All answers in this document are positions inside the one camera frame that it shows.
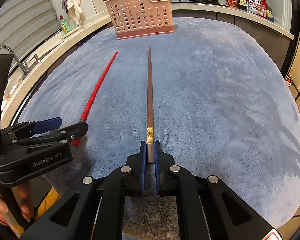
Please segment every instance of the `faucet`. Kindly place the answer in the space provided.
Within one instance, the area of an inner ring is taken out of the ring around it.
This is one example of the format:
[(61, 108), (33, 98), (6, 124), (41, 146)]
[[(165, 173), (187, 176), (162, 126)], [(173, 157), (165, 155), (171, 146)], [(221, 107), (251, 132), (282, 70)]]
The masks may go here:
[(41, 58), (40, 58), (37, 54), (34, 54), (33, 57), (27, 58), (27, 59), (22, 63), (22, 66), (25, 67), (25, 68), (29, 68), (29, 67), (28, 67), (28, 64), (27, 64), (27, 60), (28, 60), (28, 59), (31, 60), (31, 59), (33, 59), (33, 58), (35, 59), (35, 61), (36, 61), (37, 63), (40, 63)]
[(17, 55), (14, 53), (13, 49), (11, 49), (9, 46), (6, 46), (6, 45), (2, 45), (0, 46), (0, 50), (1, 49), (6, 49), (7, 51), (10, 52), (10, 54), (13, 55), (14, 57), (14, 60), (16, 61), (16, 63), (18, 64), (19, 68), (21, 68), (21, 70), (23, 71), (23, 73), (25, 75), (27, 75), (29, 73), (29, 68), (27, 65), (22, 65), (20, 60), (18, 59)]

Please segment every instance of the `gold chopstick band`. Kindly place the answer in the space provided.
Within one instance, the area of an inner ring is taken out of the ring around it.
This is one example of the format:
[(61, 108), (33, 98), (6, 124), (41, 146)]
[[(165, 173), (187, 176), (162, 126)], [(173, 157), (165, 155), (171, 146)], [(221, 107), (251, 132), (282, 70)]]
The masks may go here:
[(147, 127), (147, 144), (153, 144), (153, 127)]

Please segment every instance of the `snack bag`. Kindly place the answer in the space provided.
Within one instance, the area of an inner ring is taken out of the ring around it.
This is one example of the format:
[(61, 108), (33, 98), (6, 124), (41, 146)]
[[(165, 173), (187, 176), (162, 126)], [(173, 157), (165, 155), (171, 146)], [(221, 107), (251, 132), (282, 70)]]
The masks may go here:
[(238, 0), (226, 0), (228, 6), (238, 7)]
[(248, 12), (258, 14), (263, 18), (267, 18), (267, 2), (266, 0), (247, 0)]

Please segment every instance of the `red chopstick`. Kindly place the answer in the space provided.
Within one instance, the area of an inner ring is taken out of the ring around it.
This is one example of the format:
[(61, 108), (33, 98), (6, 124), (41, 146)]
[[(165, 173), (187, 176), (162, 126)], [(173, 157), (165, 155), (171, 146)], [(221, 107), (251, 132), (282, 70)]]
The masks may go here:
[[(103, 71), (103, 73), (102, 73), (102, 75), (101, 75), (101, 77), (100, 77), (97, 85), (95, 86), (95, 88), (94, 88), (94, 90), (93, 90), (93, 92), (92, 92), (92, 94), (91, 94), (91, 96), (89, 98), (89, 101), (86, 104), (86, 107), (85, 107), (85, 109), (84, 109), (84, 111), (83, 111), (83, 113), (81, 115), (80, 122), (85, 122), (87, 120), (89, 111), (90, 111), (90, 109), (92, 107), (92, 104), (93, 104), (93, 101), (96, 98), (96, 95), (97, 95), (97, 93), (99, 91), (99, 88), (100, 88), (103, 80), (105, 79), (105, 76), (106, 76), (106, 74), (107, 74), (107, 72), (108, 72), (108, 70), (109, 70), (112, 62), (114, 61), (115, 57), (117, 56), (117, 54), (118, 54), (118, 51), (116, 51), (116, 53), (113, 55), (112, 59), (110, 60), (110, 62), (106, 66), (105, 70)], [(80, 138), (72, 141), (72, 145), (75, 146), (75, 147), (77, 147), (79, 145), (79, 143), (80, 143)]]

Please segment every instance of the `pink plastic basket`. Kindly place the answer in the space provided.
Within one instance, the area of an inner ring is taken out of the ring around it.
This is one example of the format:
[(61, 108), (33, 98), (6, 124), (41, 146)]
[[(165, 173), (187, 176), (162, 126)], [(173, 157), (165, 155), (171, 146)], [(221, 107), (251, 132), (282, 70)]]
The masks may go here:
[(105, 3), (119, 40), (174, 32), (170, 0), (108, 0)]

